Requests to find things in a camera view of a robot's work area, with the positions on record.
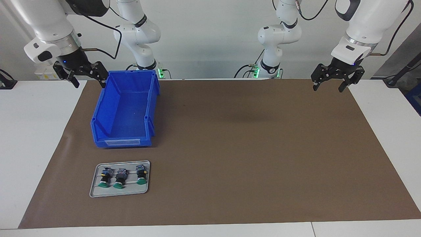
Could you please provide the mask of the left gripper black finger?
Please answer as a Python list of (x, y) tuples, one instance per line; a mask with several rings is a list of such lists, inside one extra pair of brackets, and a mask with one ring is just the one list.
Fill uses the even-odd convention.
[(343, 92), (350, 85), (358, 84), (363, 75), (364, 68), (362, 66), (358, 66), (351, 76), (344, 74), (343, 82), (339, 86), (339, 92)]
[(322, 82), (328, 81), (331, 79), (329, 74), (329, 66), (324, 64), (318, 64), (311, 74), (311, 80), (313, 82), (313, 90), (317, 91)]

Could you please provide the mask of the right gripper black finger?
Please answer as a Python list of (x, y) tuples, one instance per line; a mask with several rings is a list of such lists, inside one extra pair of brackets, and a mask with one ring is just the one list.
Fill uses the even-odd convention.
[(59, 62), (55, 62), (53, 64), (53, 69), (55, 73), (57, 74), (57, 76), (59, 77), (59, 79), (70, 82), (75, 88), (79, 87), (80, 83), (77, 80), (77, 78), (75, 78), (74, 76), (75, 72), (73, 70), (70, 70), (70, 72), (67, 72), (65, 68)]
[(80, 75), (87, 76), (99, 82), (100, 86), (104, 89), (106, 81), (109, 76), (107, 69), (104, 65), (97, 61), (96, 63), (87, 63), (80, 66)]

